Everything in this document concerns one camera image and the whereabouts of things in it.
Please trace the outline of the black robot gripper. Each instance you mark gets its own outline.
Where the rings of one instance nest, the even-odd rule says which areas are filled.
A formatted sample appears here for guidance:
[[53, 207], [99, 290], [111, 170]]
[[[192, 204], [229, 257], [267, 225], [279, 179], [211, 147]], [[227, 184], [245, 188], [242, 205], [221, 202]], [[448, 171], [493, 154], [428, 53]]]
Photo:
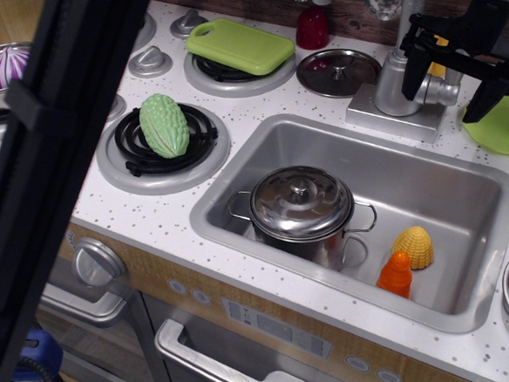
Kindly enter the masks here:
[[[414, 100], [432, 62], [484, 80], [466, 107], [463, 122], [480, 122], [509, 96], [509, 40], [503, 30], [509, 19], [509, 0], [471, 0], [461, 17], [420, 13], [410, 17], [409, 37], [401, 45], [407, 57], [401, 92]], [[434, 38], [447, 39], [438, 46]]]

